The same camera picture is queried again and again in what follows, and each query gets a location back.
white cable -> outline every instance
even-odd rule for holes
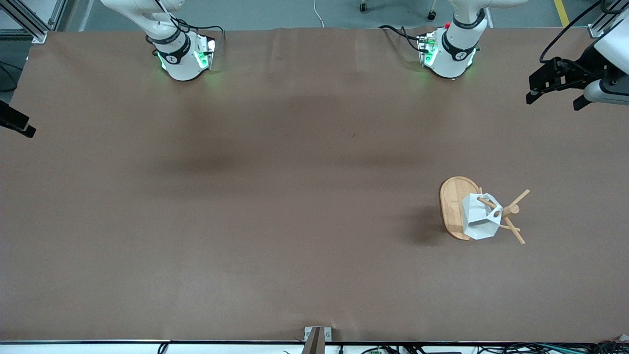
[[[323,23],[323,18],[321,18],[321,16],[319,16],[319,13],[316,10],[316,0],[314,0],[313,9],[314,9],[314,13],[316,14],[316,16],[319,17],[319,21],[321,21],[321,27],[325,28],[325,23]]]

wooden base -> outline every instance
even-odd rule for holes
[[[463,198],[470,193],[482,193],[472,180],[466,177],[452,177],[443,182],[439,191],[443,223],[452,237],[469,240],[463,233]]]

brown table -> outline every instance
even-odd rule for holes
[[[0,338],[599,341],[629,332],[629,119],[525,105],[558,29],[488,30],[456,81],[380,30],[228,33],[180,83],[143,33],[50,33],[0,133]],[[577,57],[571,30],[550,55]],[[507,230],[458,241],[470,177]]]

